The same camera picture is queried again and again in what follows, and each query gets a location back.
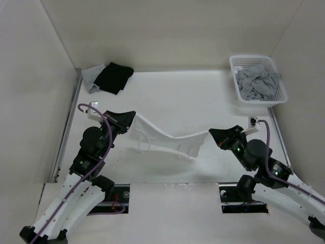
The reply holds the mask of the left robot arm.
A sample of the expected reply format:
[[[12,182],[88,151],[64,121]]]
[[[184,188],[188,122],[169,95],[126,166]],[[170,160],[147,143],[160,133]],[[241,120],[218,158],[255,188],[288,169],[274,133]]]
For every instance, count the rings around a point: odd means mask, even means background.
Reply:
[[[58,195],[38,221],[20,231],[25,243],[68,243],[91,210],[114,197],[115,183],[100,171],[114,140],[129,130],[136,112],[95,114],[88,109],[87,115],[101,126],[83,132],[80,149]]]

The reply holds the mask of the white tank top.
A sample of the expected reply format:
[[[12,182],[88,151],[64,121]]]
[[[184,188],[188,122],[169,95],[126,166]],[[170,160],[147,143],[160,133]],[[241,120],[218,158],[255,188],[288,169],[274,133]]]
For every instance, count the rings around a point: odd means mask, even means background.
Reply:
[[[151,145],[157,145],[173,149],[177,151],[177,153],[182,153],[193,158],[199,155],[200,148],[209,134],[208,131],[202,131],[174,137],[162,131],[139,113],[136,113],[130,130],[132,137],[136,139],[139,144],[144,142],[148,144],[148,148],[150,148]]]

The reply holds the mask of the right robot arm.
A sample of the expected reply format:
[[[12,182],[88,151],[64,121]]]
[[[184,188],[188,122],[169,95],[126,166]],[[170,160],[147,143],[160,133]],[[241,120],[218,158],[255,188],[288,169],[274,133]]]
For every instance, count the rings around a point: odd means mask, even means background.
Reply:
[[[293,170],[273,158],[270,132],[267,141],[247,140],[248,131],[241,126],[210,129],[209,133],[221,150],[229,150],[247,172],[226,197],[250,204],[270,204],[305,223],[317,237],[324,239],[324,196],[306,185]]]

